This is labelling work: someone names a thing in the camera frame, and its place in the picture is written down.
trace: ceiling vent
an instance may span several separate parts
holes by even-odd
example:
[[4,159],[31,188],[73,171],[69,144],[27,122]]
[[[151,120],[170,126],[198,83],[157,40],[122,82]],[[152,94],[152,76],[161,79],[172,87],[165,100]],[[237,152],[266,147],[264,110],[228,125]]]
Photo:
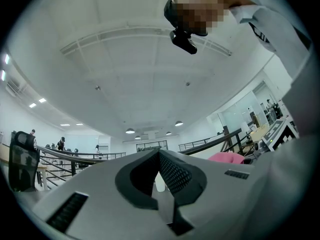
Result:
[[5,89],[12,97],[17,97],[21,93],[18,84],[12,80],[6,84]]

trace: mesh chair back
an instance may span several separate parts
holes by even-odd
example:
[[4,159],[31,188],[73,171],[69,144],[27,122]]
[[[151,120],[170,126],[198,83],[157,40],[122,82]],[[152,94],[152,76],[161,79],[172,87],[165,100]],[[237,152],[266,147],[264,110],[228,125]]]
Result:
[[40,159],[34,148],[35,137],[19,131],[10,143],[9,184],[13,191],[35,191],[35,178]]

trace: black vent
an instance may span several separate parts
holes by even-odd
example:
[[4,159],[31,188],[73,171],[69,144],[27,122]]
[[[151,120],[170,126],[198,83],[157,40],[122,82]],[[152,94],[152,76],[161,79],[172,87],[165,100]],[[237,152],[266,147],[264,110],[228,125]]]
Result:
[[65,233],[87,198],[87,195],[74,193],[47,221],[47,223],[56,230]]
[[229,175],[231,177],[243,179],[243,180],[246,180],[250,175],[249,173],[235,171],[235,170],[227,170],[224,174]]

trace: white ceiling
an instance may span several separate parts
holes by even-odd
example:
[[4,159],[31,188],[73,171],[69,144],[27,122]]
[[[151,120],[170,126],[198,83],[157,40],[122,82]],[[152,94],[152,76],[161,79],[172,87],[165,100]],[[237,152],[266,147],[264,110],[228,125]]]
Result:
[[[210,94],[204,87],[223,74],[246,27],[227,15],[206,38],[192,38],[198,53],[190,55],[170,41],[166,1],[36,0],[9,39],[10,55],[30,85],[70,121],[124,141],[134,138],[124,133],[127,128],[139,135],[157,131],[157,138],[178,134],[212,112],[208,101],[201,115],[193,104]],[[177,120],[184,125],[175,127]]]
[[[72,130],[90,130],[86,125],[76,125],[82,122],[61,112],[49,101],[40,103],[39,100],[44,98],[39,95],[25,80],[18,69],[15,67],[15,61],[10,58],[9,63],[1,62],[1,68],[5,70],[5,85],[1,86],[2,92],[8,92],[17,103],[19,103],[25,110],[41,119],[45,123],[58,128],[62,131]],[[29,105],[35,103],[36,106],[30,108]],[[70,124],[70,126],[61,126],[61,124]]]

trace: black camera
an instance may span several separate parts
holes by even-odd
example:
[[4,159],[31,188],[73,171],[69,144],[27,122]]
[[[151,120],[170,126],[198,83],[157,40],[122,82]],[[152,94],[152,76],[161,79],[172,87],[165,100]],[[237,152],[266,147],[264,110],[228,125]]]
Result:
[[175,46],[184,49],[186,52],[190,54],[197,53],[197,47],[194,42],[191,40],[191,34],[181,30],[180,28],[176,27],[175,30],[170,32],[170,38],[172,43]]

